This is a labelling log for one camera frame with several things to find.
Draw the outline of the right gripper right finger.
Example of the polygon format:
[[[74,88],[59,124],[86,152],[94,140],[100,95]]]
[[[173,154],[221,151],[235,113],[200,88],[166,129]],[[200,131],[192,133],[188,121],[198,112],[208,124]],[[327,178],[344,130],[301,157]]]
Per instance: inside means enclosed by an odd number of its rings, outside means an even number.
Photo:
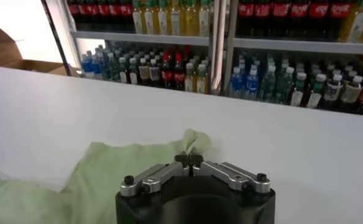
[[[217,181],[238,192],[268,194],[271,191],[270,180],[265,173],[255,174],[228,162],[204,160],[202,155],[190,155],[189,163],[194,178]]]

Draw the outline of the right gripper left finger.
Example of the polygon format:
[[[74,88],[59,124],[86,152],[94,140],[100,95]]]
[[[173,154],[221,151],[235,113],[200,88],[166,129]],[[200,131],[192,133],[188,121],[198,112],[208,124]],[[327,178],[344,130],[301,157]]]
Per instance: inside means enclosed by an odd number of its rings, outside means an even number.
[[[176,155],[170,164],[156,164],[137,176],[127,175],[121,183],[120,194],[123,197],[134,197],[141,192],[154,194],[161,191],[161,187],[173,177],[189,174],[189,156]]]

